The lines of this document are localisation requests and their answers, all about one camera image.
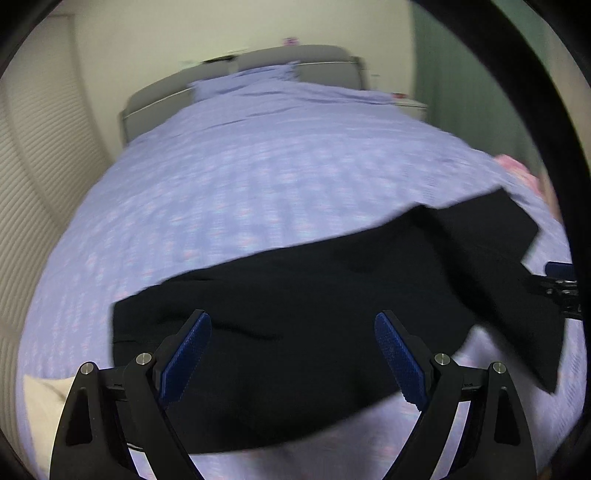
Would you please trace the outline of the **black pants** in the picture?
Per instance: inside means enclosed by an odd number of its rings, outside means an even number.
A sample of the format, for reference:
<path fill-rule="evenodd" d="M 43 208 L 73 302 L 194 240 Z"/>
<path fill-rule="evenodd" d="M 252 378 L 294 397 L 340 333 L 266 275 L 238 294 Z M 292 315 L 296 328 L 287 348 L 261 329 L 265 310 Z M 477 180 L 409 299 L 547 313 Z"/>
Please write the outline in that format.
<path fill-rule="evenodd" d="M 553 392 L 564 319 L 529 288 L 522 258 L 537 232 L 500 189 L 189 271 L 114 305 L 113 362 L 153 351 L 197 309 L 211 316 L 204 357 L 169 410 L 191 454 L 293 441 L 394 394 L 374 331 L 385 310 L 433 352 L 489 326 Z"/>

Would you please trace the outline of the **cream folded cloth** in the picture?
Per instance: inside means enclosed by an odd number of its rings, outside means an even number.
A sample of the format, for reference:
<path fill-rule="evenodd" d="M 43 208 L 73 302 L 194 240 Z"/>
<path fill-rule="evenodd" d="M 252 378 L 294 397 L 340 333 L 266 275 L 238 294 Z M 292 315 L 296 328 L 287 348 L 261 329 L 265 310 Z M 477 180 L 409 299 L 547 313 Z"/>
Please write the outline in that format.
<path fill-rule="evenodd" d="M 40 471 L 49 476 L 51 456 L 61 414 L 74 378 L 43 379 L 24 376 L 23 388 L 27 419 Z"/>

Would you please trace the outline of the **green curtain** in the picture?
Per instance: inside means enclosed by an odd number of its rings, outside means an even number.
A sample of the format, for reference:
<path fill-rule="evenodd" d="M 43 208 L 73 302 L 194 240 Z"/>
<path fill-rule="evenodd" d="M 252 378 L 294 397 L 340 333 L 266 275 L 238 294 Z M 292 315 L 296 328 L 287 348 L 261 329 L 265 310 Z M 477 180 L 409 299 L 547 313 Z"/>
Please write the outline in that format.
<path fill-rule="evenodd" d="M 412 6 L 414 96 L 430 124 L 492 156 L 506 154 L 538 174 L 540 154 L 513 105 L 475 55 L 423 7 Z"/>

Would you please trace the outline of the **white nightstand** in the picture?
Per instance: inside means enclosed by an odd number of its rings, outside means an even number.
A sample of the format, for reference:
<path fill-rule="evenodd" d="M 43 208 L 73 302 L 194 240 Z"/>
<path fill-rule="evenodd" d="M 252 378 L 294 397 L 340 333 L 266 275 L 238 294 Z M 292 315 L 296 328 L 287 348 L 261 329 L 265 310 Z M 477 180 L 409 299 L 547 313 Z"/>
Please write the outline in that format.
<path fill-rule="evenodd" d="M 394 94 L 393 99 L 394 104 L 407 116 L 422 122 L 427 121 L 427 104 L 424 104 L 403 94 Z"/>

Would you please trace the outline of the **white louvered wardrobe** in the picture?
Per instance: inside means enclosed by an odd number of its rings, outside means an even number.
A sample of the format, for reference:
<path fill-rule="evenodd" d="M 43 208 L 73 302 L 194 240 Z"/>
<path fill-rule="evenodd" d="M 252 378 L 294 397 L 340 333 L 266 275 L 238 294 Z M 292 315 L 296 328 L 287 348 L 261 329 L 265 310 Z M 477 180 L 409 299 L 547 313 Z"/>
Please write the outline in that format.
<path fill-rule="evenodd" d="M 17 354 L 48 255 L 110 164 L 70 15 L 34 28 L 1 78 L 1 429 L 19 444 Z"/>

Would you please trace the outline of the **purple floral bed sheet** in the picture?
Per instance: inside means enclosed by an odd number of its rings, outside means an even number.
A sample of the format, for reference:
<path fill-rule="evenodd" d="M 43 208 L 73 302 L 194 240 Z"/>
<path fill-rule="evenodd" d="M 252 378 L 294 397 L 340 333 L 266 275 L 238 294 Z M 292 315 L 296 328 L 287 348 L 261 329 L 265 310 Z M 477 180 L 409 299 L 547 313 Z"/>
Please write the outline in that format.
<path fill-rule="evenodd" d="M 24 376 L 112 363 L 112 304 L 179 273 L 382 223 L 414 204 L 506 189 L 538 223 L 525 262 L 568 261 L 544 200 L 490 155 L 377 92 L 268 83 L 192 104 L 135 139 L 89 191 L 37 284 L 18 354 L 17 418 L 35 473 Z"/>

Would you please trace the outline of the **grey bed headboard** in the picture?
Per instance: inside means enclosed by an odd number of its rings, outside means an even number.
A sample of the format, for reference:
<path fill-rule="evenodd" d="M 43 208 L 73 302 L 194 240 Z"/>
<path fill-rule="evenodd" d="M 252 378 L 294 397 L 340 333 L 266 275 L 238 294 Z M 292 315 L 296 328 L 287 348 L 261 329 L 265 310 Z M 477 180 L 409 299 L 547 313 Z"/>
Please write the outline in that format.
<path fill-rule="evenodd" d="M 280 46 L 229 54 L 183 69 L 133 94 L 119 115 L 125 145 L 165 122 L 179 110 L 214 94 L 216 88 L 257 80 L 287 79 L 366 90 L 363 59 L 332 45 Z"/>

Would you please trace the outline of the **purple pillow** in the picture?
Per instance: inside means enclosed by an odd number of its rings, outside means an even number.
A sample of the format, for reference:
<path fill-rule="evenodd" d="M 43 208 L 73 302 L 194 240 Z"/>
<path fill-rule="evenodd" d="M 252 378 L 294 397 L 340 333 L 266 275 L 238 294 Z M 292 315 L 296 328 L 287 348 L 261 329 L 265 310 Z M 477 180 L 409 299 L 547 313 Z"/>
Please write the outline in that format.
<path fill-rule="evenodd" d="M 196 80 L 188 85 L 194 103 L 230 93 L 247 86 L 273 80 L 297 80 L 297 62 L 283 65 L 270 65 L 238 71 L 222 77 Z"/>

